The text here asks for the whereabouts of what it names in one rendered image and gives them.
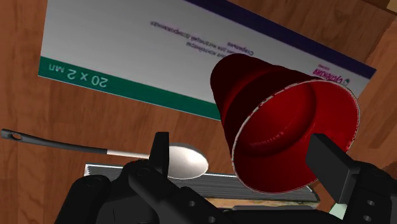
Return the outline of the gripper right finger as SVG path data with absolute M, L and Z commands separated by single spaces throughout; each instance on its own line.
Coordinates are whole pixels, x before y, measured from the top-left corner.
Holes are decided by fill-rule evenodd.
M 305 162 L 338 204 L 342 219 L 326 224 L 397 224 L 397 179 L 377 166 L 352 159 L 324 134 L 311 135 Z

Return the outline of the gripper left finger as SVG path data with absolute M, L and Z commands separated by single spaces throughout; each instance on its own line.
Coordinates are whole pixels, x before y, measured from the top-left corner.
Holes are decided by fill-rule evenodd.
M 177 187 L 168 179 L 169 133 L 157 132 L 147 160 L 123 168 L 123 188 L 142 198 L 157 214 L 152 224 L 224 224 L 222 212 L 188 187 Z M 67 194 L 54 224 L 96 224 L 101 207 L 115 189 L 102 175 L 76 180 Z

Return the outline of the grey book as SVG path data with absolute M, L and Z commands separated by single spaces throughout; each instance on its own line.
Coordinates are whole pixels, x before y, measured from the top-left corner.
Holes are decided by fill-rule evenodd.
M 237 205 L 317 207 L 317 195 L 308 187 L 288 193 L 258 193 L 246 188 L 235 176 L 204 174 L 195 179 L 170 179 L 179 187 L 188 186 L 217 207 Z

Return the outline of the red plastic cup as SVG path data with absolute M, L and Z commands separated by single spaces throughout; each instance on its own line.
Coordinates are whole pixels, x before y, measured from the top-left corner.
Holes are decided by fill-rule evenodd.
M 328 136 L 342 151 L 356 137 L 357 99 L 334 81 L 235 53 L 215 65 L 210 84 L 234 173 L 256 192 L 314 182 L 305 162 L 312 134 Z

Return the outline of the white box with green stripe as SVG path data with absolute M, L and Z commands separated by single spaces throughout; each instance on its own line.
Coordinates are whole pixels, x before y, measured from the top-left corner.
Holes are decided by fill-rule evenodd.
M 213 67 L 243 53 L 362 93 L 375 69 L 228 0 L 48 0 L 41 77 L 219 119 Z

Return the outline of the black-handled silver spoon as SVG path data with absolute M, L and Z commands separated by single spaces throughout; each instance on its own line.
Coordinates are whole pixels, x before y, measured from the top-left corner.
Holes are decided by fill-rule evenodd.
M 157 132 L 150 154 L 134 153 L 127 151 L 115 151 L 104 148 L 95 148 L 88 146 L 80 146 L 76 144 L 61 143 L 51 141 L 40 137 L 24 134 L 14 130 L 1 129 L 0 137 L 27 144 L 36 144 L 52 148 L 60 148 L 64 150 L 81 151 L 85 153 L 98 153 L 104 155 L 115 155 L 121 157 L 132 157 L 139 159 L 152 159 L 155 154 L 155 147 L 160 146 L 162 142 L 160 137 L 167 137 L 166 132 Z M 173 179 L 194 179 L 205 174 L 209 168 L 209 163 L 205 156 L 192 146 L 187 144 L 169 144 L 167 155 L 169 161 L 168 177 Z

